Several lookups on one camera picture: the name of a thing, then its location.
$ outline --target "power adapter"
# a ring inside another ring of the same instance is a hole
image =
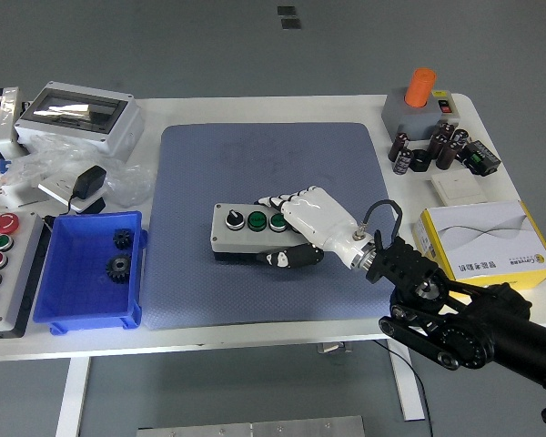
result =
[[[100,166],[92,166],[81,173],[73,186],[73,197],[85,200],[91,197],[98,189],[103,187],[107,172]]]

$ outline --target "red switch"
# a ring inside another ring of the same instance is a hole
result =
[[[16,214],[12,212],[0,214],[0,234],[12,234],[19,225],[20,221]]]

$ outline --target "blue plastic bin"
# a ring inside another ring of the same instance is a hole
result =
[[[142,316],[138,304],[141,263],[147,244],[141,221],[139,211],[58,217],[33,320],[48,323],[53,335],[70,330],[137,328]],[[133,231],[131,249],[116,247],[113,237],[117,229]],[[117,284],[107,276],[106,264],[129,252],[129,282]]]

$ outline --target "white cardboard box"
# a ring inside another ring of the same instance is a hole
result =
[[[518,200],[425,209],[413,236],[450,279],[515,290],[546,279],[546,242]]]

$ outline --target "orange cylinder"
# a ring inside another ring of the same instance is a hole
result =
[[[424,107],[437,80],[437,73],[430,68],[417,68],[410,80],[404,101],[410,107]]]

